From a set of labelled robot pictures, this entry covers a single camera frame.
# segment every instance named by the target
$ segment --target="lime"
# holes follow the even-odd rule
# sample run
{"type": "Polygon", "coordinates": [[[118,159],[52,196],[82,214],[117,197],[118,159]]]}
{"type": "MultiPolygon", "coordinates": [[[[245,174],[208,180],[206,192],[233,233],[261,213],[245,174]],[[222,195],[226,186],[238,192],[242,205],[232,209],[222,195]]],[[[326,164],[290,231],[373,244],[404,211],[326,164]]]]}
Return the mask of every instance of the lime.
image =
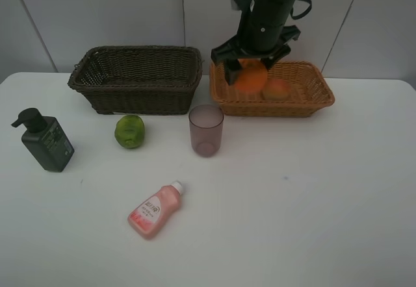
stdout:
{"type": "Polygon", "coordinates": [[[126,149],[134,149],[143,144],[144,123],[136,115],[126,115],[117,122],[114,136],[117,142],[126,149]]]}

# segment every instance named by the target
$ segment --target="bottle cap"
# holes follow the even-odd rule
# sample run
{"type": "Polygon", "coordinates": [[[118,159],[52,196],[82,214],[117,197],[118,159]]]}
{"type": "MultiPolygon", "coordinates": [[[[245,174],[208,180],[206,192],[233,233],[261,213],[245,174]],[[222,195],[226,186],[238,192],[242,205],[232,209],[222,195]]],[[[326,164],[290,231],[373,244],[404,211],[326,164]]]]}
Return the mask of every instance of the bottle cap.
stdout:
{"type": "Polygon", "coordinates": [[[178,180],[176,180],[175,182],[173,182],[171,184],[171,186],[173,186],[179,192],[180,195],[182,195],[183,192],[185,191],[185,189],[183,188],[182,183],[180,183],[178,180]]]}
{"type": "Polygon", "coordinates": [[[12,126],[16,128],[21,124],[24,124],[30,133],[40,132],[47,127],[46,120],[37,108],[26,108],[21,111],[18,120],[13,122],[12,126]]]}

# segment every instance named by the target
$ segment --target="basket rim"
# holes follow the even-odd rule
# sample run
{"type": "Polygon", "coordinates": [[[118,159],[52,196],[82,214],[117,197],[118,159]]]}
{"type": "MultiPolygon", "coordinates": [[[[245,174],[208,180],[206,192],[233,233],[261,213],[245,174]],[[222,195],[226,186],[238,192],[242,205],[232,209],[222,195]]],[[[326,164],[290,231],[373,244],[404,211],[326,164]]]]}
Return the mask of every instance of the basket rim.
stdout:
{"type": "Polygon", "coordinates": [[[76,90],[77,92],[101,92],[101,91],[168,91],[168,92],[187,92],[193,91],[199,85],[202,77],[202,58],[201,53],[198,49],[194,47],[183,47],[175,45],[104,45],[99,47],[94,47],[88,50],[81,61],[74,65],[74,70],[72,71],[68,86],[71,89],[76,90]],[[79,76],[80,72],[86,66],[88,59],[96,52],[102,50],[137,50],[137,49],[156,49],[156,50],[176,50],[176,51],[188,51],[194,54],[196,57],[196,73],[192,76],[192,80],[189,84],[186,85],[171,85],[171,84],[107,84],[107,85],[92,85],[92,84],[81,84],[76,82],[76,78],[79,76]]]}
{"type": "Polygon", "coordinates": [[[220,105],[229,105],[229,106],[239,106],[239,107],[253,107],[254,105],[259,106],[266,106],[266,107],[272,107],[272,108],[316,108],[321,109],[324,107],[329,107],[334,104],[335,102],[335,96],[333,95],[333,92],[331,88],[328,86],[328,84],[325,81],[325,78],[322,76],[322,73],[317,69],[315,65],[313,65],[310,62],[307,61],[284,61],[284,62],[278,62],[279,64],[285,64],[285,65],[291,65],[291,64],[301,64],[301,65],[307,65],[313,68],[314,72],[319,75],[320,81],[323,83],[326,92],[329,95],[329,99],[327,101],[323,102],[314,102],[314,101],[306,101],[306,102],[295,102],[295,101],[273,101],[273,100],[248,100],[248,101],[236,101],[236,100],[227,100],[222,99],[218,96],[216,91],[216,85],[215,85],[215,64],[211,61],[210,66],[210,76],[209,76],[209,87],[210,87],[210,93],[213,97],[214,101],[219,103],[220,105]]]}

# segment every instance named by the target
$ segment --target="orange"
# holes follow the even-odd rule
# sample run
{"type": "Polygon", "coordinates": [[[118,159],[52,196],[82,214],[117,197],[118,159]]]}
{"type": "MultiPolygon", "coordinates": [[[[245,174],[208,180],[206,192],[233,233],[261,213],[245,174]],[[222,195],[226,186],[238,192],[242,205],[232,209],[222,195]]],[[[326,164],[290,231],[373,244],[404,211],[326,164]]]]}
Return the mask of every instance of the orange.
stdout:
{"type": "Polygon", "coordinates": [[[246,94],[259,93],[267,82],[266,67],[255,58],[242,58],[239,62],[242,70],[237,75],[234,88],[246,94]]]}

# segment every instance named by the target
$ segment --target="white bottle cap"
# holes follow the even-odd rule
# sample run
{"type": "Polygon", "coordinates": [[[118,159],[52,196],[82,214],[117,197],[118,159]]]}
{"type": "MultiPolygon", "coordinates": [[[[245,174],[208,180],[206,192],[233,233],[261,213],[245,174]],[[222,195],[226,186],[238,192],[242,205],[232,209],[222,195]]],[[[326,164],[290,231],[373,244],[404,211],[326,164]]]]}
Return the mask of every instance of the white bottle cap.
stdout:
{"type": "Polygon", "coordinates": [[[183,194],[183,192],[184,192],[184,188],[183,188],[183,185],[182,185],[182,183],[180,183],[178,180],[176,180],[176,181],[174,181],[172,184],[171,184],[171,186],[173,186],[178,192],[179,192],[179,194],[180,195],[182,195],[183,194]]]}

